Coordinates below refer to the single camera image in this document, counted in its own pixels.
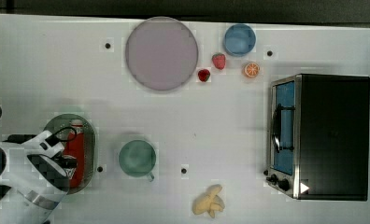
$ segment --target orange slice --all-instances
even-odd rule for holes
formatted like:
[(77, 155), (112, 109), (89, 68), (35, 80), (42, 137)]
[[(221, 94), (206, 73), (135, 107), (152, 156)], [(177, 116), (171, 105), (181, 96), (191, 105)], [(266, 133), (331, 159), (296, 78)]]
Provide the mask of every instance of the orange slice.
[(256, 77), (260, 71), (260, 66), (257, 63), (248, 63), (246, 67), (244, 67), (244, 74), (247, 77)]

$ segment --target strawberry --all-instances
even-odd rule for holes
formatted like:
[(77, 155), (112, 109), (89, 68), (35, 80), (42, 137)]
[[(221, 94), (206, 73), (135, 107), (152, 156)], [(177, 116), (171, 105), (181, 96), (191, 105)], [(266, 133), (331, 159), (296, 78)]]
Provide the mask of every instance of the strawberry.
[(222, 53), (214, 54), (214, 56), (212, 56), (212, 62), (216, 68), (222, 70), (226, 64), (225, 55)]
[(210, 73), (207, 69), (202, 69), (199, 71), (197, 76), (199, 76), (200, 81), (207, 82), (209, 79)]

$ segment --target small blue bowl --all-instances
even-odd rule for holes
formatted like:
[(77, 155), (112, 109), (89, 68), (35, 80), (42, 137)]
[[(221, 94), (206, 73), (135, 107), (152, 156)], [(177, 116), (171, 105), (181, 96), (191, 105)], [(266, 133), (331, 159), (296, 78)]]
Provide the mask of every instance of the small blue bowl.
[(242, 57), (252, 51), (255, 42), (255, 33), (249, 26), (236, 24), (226, 31), (223, 46), (229, 54)]

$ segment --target white table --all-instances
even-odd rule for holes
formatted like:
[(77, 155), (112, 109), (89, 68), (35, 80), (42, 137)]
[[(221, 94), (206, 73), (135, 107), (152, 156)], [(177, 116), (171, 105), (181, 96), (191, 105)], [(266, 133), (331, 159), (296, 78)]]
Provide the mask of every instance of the white table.
[[(96, 165), (104, 172), (67, 196), (53, 223), (211, 223), (191, 204), (216, 183), (226, 208), (214, 223), (370, 223), (370, 171), (367, 202), (294, 201), (262, 174), (270, 82), (301, 72), (370, 76), (370, 29), (251, 24), (250, 54), (228, 57), (223, 71), (211, 68), (211, 82), (197, 82), (196, 70), (186, 86), (161, 94), (137, 83), (124, 62), (140, 22), (0, 15), (0, 141), (39, 133), (65, 112), (84, 116), (98, 133)], [(184, 23), (198, 42), (198, 68), (213, 67), (232, 24)], [(241, 75), (247, 61), (262, 68), (254, 79)], [(117, 162), (121, 146), (140, 134), (158, 151), (152, 183), (128, 177)], [(185, 176), (181, 164), (189, 165)]]

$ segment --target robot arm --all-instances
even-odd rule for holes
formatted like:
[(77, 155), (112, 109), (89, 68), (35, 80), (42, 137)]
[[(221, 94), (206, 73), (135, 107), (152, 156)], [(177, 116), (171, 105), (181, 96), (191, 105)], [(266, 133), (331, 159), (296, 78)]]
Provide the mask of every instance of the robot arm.
[(69, 178), (56, 161), (74, 164), (60, 159), (60, 141), (45, 131), (22, 144), (0, 143), (0, 185), (11, 187), (0, 201), (0, 223), (43, 223), (67, 194)]

